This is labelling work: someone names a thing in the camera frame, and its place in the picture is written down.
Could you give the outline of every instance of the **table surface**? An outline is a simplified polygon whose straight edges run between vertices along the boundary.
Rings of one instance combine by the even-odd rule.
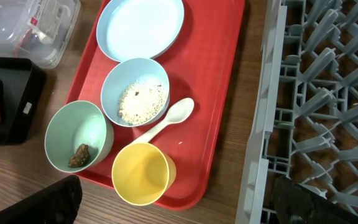
[[[0,147],[0,210],[64,178],[44,153],[52,116],[64,104],[102,0],[81,0],[81,12],[62,61],[47,71],[29,134],[20,146]],[[155,205],[133,207],[114,191],[81,180],[83,200],[75,223],[234,223],[246,143],[260,76],[266,0],[247,0],[211,175],[204,197],[173,212]]]

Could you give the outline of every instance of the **food scrap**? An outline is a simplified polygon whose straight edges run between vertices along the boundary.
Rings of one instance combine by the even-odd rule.
[[[71,168],[83,167],[90,160],[91,154],[89,152],[89,146],[81,144],[74,155],[70,157],[68,166]]]

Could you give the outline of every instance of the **food crumb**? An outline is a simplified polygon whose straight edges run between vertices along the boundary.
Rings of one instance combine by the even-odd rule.
[[[167,97],[159,80],[150,78],[132,83],[119,99],[118,115],[132,125],[144,124],[163,108]]]

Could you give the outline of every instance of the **plastic container lid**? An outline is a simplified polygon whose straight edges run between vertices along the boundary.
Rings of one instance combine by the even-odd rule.
[[[0,0],[0,57],[59,63],[80,10],[79,0]]]

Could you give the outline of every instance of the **spoon handle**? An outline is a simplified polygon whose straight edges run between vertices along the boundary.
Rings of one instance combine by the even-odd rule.
[[[154,136],[156,136],[160,131],[162,131],[165,127],[167,127],[170,123],[168,123],[165,119],[159,122],[156,126],[152,127],[152,129],[148,130],[146,133],[141,135],[139,138],[135,139],[131,144],[140,143],[140,142],[149,142]]]

